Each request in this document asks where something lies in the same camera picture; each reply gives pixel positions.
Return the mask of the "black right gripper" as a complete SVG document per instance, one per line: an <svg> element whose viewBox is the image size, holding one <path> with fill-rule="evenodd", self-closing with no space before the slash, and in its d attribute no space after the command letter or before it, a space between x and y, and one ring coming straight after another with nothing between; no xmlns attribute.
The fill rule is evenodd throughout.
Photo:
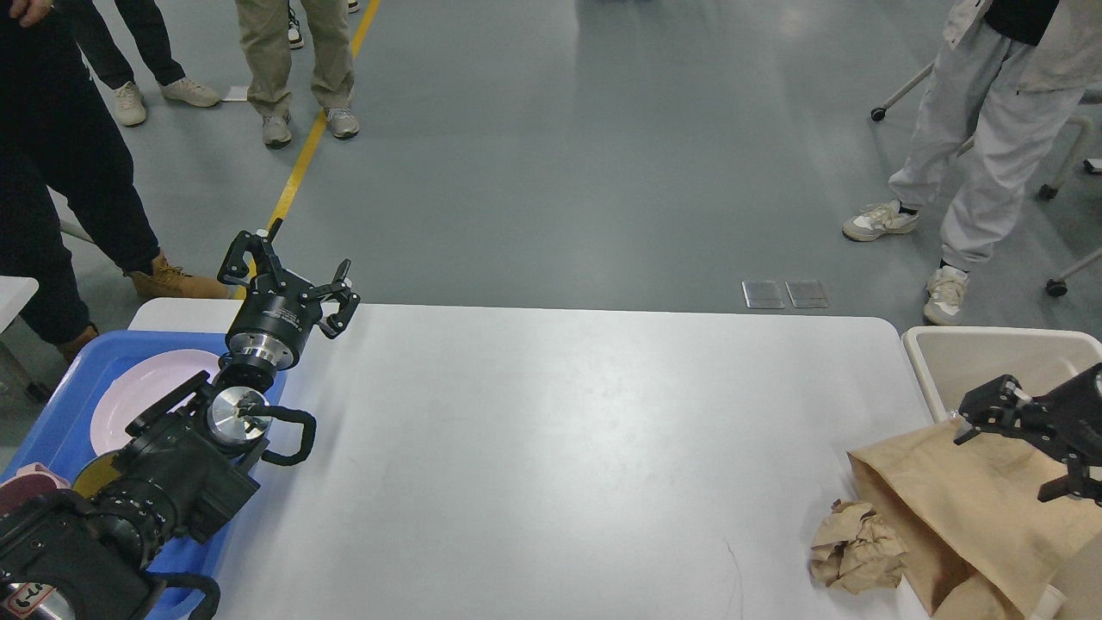
<svg viewBox="0 0 1102 620"><path fill-rule="evenodd" d="M1025 393L1014 376L997 376L962 398L953 443L960 446L980 433L997 433L1040 449L1058 436L1085 461L1067 456L1067 474L1042 483L1038 501L1071 497L1101 505L1101 483L1089 475L1089 466L1101 466L1100 376L1101 363L1093 365L1037 399Z"/></svg>

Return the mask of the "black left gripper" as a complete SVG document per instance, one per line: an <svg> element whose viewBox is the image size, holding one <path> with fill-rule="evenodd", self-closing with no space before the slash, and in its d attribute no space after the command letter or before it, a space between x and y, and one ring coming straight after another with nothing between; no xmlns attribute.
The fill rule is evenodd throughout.
<svg viewBox="0 0 1102 620"><path fill-rule="evenodd" d="M244 306L226 334L228 353L260 358L278 370L298 365L315 325L329 340L337 338L361 302L348 278L348 258L327 285L310 287L310 300L300 298L298 278L273 250L282 222L276 219L267 229L238 232L218 270L218 282L244 290ZM336 303L334 313L324 313L327 302Z"/></svg>

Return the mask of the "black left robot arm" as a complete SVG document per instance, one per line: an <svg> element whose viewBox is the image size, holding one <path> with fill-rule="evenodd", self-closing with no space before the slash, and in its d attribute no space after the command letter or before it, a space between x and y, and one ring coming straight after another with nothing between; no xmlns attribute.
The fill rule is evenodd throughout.
<svg viewBox="0 0 1102 620"><path fill-rule="evenodd" d="M210 619L220 586L199 573L154 573L173 539L207 542L258 491L255 463L304 463L318 423L270 403L311 330L337 338L361 302L348 270L315 285L280 263L281 221L240 232L218 271L245 298L214 376L199 370L127 424L129 443L88 463L68 487L3 508L4 619L145 619L163 592L190 589L193 619Z"/></svg>

